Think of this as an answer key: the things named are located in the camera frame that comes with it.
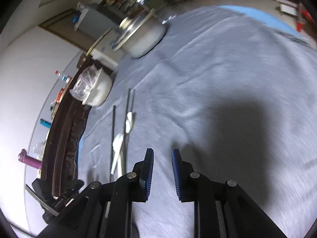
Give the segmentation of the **grey table cloth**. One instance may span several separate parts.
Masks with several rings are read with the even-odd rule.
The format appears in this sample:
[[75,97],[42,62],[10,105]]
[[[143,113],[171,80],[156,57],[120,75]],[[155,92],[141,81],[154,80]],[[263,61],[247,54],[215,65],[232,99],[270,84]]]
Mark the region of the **grey table cloth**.
[[316,220],[316,50],[307,42],[226,7],[177,16],[152,51],[120,62],[106,101],[89,112],[78,156],[85,183],[109,181],[128,90],[127,169],[154,150],[149,201],[133,207],[141,237],[193,237],[175,148],[209,179],[235,180],[287,237],[306,235]]

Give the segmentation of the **dark carved wooden sideboard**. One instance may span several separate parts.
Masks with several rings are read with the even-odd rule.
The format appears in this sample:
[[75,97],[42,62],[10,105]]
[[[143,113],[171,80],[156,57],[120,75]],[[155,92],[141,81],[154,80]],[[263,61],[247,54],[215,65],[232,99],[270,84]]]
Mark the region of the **dark carved wooden sideboard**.
[[71,82],[65,86],[48,133],[40,178],[46,182],[49,192],[56,197],[78,179],[78,144],[91,107],[74,99],[69,90],[74,87],[83,70],[92,65],[104,70],[109,76],[113,73],[113,70],[88,55]]

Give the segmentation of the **white chest freezer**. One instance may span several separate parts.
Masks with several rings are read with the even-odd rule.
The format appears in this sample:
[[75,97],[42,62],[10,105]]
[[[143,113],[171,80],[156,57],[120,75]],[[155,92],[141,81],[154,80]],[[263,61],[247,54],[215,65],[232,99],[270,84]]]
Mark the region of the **white chest freezer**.
[[116,40],[117,36],[115,30],[107,30],[89,48],[87,56],[92,56],[94,60],[99,61],[111,70],[115,70],[125,56],[125,53],[121,50],[115,52],[112,49],[112,42]]

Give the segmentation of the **red children chair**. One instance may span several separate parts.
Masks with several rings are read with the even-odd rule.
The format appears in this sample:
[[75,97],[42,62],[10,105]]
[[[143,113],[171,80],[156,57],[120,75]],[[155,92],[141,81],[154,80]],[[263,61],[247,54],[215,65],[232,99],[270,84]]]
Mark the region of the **red children chair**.
[[298,32],[303,30],[303,26],[308,23],[312,27],[316,27],[316,23],[314,19],[309,14],[308,10],[304,7],[302,3],[298,4],[297,8],[297,21],[296,21],[296,29]]

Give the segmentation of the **purple water bottle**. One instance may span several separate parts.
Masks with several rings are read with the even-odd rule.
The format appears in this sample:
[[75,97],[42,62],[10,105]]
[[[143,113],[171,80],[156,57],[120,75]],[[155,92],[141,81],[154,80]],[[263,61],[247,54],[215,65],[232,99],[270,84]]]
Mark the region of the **purple water bottle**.
[[25,149],[22,149],[19,153],[18,161],[26,165],[29,165],[30,167],[33,167],[35,169],[41,169],[42,167],[42,161],[39,161],[36,158],[28,156],[27,151]]

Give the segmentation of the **white step stool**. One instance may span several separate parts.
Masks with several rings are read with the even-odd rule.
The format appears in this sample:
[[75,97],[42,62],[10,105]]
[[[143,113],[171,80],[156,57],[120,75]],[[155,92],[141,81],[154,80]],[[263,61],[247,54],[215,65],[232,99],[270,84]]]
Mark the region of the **white step stool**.
[[298,5],[288,0],[276,0],[279,4],[279,10],[283,13],[296,16],[298,13]]

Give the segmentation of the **white pot with plastic bag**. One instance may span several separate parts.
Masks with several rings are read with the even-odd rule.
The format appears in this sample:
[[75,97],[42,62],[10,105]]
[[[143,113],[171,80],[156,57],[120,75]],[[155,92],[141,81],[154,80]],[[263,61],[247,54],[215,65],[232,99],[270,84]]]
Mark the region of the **white pot with plastic bag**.
[[98,69],[93,64],[83,70],[69,92],[82,105],[98,107],[105,102],[112,84],[111,77],[102,68]]

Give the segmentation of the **clear plastic water bottle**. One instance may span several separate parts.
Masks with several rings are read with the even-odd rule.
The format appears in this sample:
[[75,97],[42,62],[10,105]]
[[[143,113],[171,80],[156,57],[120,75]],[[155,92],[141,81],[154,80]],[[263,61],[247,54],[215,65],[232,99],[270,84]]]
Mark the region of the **clear plastic water bottle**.
[[59,71],[55,71],[55,75],[57,75],[59,79],[64,81],[65,83],[69,83],[72,80],[71,76],[64,73],[60,73]]

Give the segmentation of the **grey refrigerator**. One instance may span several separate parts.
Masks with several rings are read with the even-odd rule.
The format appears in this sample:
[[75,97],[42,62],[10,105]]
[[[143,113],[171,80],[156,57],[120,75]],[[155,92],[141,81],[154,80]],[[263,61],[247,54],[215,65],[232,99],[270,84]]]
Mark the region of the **grey refrigerator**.
[[73,18],[74,30],[80,31],[91,38],[98,39],[109,29],[117,29],[123,18],[108,6],[98,9],[99,5],[78,2],[78,15]]

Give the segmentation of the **teal water bottle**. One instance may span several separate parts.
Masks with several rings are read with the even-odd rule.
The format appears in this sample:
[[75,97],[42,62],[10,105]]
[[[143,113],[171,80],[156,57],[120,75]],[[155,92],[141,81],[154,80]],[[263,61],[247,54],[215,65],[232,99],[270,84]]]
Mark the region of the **teal water bottle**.
[[51,128],[51,125],[52,125],[52,123],[50,123],[49,121],[46,121],[45,119],[42,119],[42,118],[39,120],[39,123],[42,126],[47,127],[47,128]]

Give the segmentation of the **aluminium pot with lid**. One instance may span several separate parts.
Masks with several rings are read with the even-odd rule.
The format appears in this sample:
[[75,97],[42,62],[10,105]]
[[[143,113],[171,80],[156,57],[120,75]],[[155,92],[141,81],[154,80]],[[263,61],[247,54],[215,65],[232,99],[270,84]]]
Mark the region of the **aluminium pot with lid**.
[[120,35],[112,42],[113,51],[122,50],[133,59],[150,52],[165,36],[167,27],[155,17],[155,10],[143,10],[119,25]]

